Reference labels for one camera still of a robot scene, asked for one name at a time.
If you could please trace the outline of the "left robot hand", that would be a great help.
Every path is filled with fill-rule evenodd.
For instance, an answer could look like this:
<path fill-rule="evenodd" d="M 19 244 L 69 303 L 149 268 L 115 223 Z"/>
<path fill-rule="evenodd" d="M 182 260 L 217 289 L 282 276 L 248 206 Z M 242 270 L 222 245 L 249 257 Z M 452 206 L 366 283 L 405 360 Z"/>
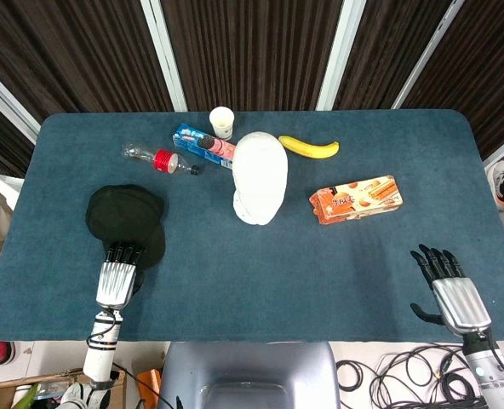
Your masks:
<path fill-rule="evenodd" d="M 115 242 L 109 245 L 100 268 L 96 302 L 105 309 L 121 310 L 133 294 L 142 245 Z"/>

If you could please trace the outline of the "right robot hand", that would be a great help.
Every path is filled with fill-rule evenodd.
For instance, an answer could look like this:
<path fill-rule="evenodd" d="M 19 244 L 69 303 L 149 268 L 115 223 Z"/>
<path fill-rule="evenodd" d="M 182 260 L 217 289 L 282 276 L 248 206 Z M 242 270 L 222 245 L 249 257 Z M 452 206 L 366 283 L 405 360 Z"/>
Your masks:
<path fill-rule="evenodd" d="M 468 278 L 456 257 L 447 250 L 419 246 L 411 251 L 438 305 L 438 314 L 426 313 L 411 303 L 414 314 L 422 321 L 442 325 L 456 336 L 484 332 L 491 318 L 473 281 Z"/>

